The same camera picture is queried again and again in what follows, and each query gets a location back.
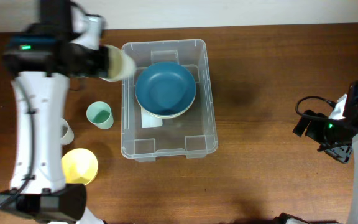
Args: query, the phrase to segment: wooden table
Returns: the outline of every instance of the wooden table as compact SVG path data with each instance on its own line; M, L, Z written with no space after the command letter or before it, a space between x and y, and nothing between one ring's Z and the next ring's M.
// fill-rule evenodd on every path
M11 77L1 62L9 36L0 34L0 191L9 187L16 155ZM194 38L207 44L218 150L204 159L125 159L121 83L87 79L85 90L67 96L65 119L75 141L63 151L85 147L99 159L99 174L87 186L89 208L109 223L229 223L282 212L345 222L353 161L344 165L317 153L317 143L292 129L299 120L297 100L307 95L336 100L358 79L358 24L109 30L103 43ZM107 131L85 116L98 100L114 111ZM317 101L306 108L330 112ZM5 223L34 222L0 213Z

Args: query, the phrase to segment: transparent storage container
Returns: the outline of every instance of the transparent storage container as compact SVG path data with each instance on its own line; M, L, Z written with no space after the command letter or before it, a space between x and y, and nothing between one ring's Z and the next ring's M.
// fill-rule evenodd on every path
M194 39L126 43L122 50L137 66L135 76L122 81L122 155L144 162L155 161L159 156L202 158L214 152L218 137L205 42ZM176 62L186 67L196 81L196 98L181 116L160 120L161 126L143 128L142 115L150 115L142 114L135 84L143 70L158 62Z

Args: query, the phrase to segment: black cable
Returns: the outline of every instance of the black cable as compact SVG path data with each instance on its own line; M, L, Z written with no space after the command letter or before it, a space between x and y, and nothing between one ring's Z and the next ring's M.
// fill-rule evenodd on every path
M314 121L322 121L322 122L330 122L332 124L335 124L335 125L339 125L339 126L342 126L346 129L349 129L349 130L352 130L354 131L355 133L358 134L358 128L356 128L355 126L353 125L350 125L350 124L347 124L341 120L335 120L335 119L330 119L330 118L320 118L320 117L317 117L317 116L312 116L312 115L307 115L307 114L304 114L304 113L301 113L299 112L299 105L307 100L307 99L318 99L318 100L323 100L324 102L328 103L330 106L333 106L335 107L335 102L331 101L331 100L327 100L323 97L320 97L320 96L307 96L307 97L304 97L302 98L300 101L298 101L298 103L296 104L295 106L295 111L298 115L304 117L304 118L308 118L310 120L314 120Z
M34 157L35 157L35 129L34 129L34 113L35 111L32 109L31 107L31 102L29 99L29 96L26 94L24 87L22 86L22 83L20 82L20 80L18 78L15 78L15 82L17 87L20 89L24 100L27 104L27 114L30 116L30 148L31 148L31 152L30 152L30 166L29 166L29 172L28 174L23 178L24 183L21 185L21 187L19 189L16 190L16 192L11 195L9 198L7 198L5 201L3 201L2 203L0 203L0 209L4 208L6 205L9 205L10 203L14 202L21 194L21 192L27 187L27 185L29 184L30 180L32 180L32 172L34 169Z

